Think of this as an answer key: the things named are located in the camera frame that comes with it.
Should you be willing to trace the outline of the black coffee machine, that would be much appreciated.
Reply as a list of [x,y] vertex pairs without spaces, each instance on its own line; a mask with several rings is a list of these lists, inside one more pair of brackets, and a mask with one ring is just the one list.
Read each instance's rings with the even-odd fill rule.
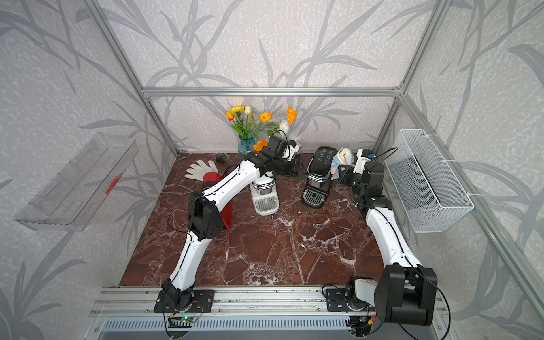
[[332,188],[332,161],[338,150],[321,146],[311,158],[307,170],[307,182],[302,202],[310,208],[322,208]]

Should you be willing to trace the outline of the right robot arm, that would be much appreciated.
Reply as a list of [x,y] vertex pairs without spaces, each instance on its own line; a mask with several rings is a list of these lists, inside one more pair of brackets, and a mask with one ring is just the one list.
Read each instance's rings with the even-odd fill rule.
[[350,308],[360,310],[367,305],[375,310],[366,325],[352,327],[355,336],[367,337],[385,323],[430,326],[440,293],[438,278],[416,258],[400,232],[392,203],[382,192],[385,167],[368,161],[361,170],[343,164],[337,172],[339,183],[352,189],[356,207],[371,228],[384,263],[378,280],[359,277],[347,284]]

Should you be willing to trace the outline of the red coffee machine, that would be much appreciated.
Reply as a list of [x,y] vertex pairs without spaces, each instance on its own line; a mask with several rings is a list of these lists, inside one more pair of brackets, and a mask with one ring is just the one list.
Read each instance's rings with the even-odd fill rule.
[[207,172],[203,175],[202,194],[204,198],[215,204],[215,211],[219,212],[227,229],[232,227],[231,200],[236,195],[236,178],[236,171],[232,171],[226,177],[217,172]]

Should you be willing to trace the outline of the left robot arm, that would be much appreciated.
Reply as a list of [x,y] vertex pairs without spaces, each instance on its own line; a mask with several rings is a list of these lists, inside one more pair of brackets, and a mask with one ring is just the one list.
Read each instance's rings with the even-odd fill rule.
[[249,153],[218,183],[195,191],[188,204],[188,233],[184,248],[170,277],[161,285],[163,303],[169,310],[182,310],[191,302],[195,276],[213,238],[226,225],[221,212],[245,187],[272,171],[294,177],[300,172],[300,144],[278,135],[269,138],[262,150]]

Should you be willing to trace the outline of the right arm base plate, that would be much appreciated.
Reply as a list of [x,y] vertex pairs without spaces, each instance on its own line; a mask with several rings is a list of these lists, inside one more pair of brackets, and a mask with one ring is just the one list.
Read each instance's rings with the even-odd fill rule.
[[345,288],[326,288],[323,290],[323,295],[327,303],[328,312],[349,313],[353,311],[348,305]]

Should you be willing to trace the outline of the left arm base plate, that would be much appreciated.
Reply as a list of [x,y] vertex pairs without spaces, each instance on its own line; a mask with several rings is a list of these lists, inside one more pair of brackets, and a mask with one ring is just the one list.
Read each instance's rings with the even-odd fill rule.
[[159,292],[158,298],[153,308],[154,313],[210,313],[215,291],[212,289],[196,289],[189,294],[184,294],[178,302],[175,303],[168,297],[163,290]]

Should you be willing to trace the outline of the white coffee machine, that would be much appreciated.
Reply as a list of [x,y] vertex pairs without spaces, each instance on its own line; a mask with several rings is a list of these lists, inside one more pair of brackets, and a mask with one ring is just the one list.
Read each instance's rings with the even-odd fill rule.
[[276,176],[273,171],[253,181],[249,186],[255,211],[260,216],[273,215],[279,210]]

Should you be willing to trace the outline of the colourful striped cloth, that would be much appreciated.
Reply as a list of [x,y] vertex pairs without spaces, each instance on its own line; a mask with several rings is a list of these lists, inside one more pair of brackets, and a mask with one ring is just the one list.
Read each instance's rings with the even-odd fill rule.
[[354,167],[354,155],[349,148],[341,148],[341,150],[334,155],[330,169],[333,179],[339,178],[340,166]]

